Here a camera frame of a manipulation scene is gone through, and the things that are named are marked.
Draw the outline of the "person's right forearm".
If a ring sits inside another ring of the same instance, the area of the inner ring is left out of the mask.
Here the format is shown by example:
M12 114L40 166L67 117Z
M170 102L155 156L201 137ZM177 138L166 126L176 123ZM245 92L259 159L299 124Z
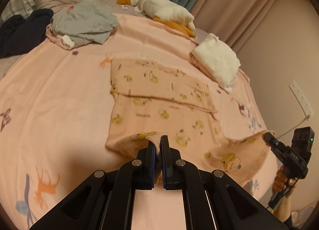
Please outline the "person's right forearm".
M288 228L292 227L292 216L291 216L291 196L293 194L293 190L288 192L283 198L280 205L276 210L273 211L273 215L278 218L281 222L283 222Z

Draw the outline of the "person's right hand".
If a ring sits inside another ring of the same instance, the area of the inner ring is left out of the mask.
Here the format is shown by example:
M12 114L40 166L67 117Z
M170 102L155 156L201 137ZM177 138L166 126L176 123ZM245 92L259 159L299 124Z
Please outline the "person's right hand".
M293 187L294 183L297 181L296 178L288 178L284 173L286 167L282 165L280 169L276 173L276 177L274 179L274 183L272 185L272 193L281 192L285 190L287 187Z

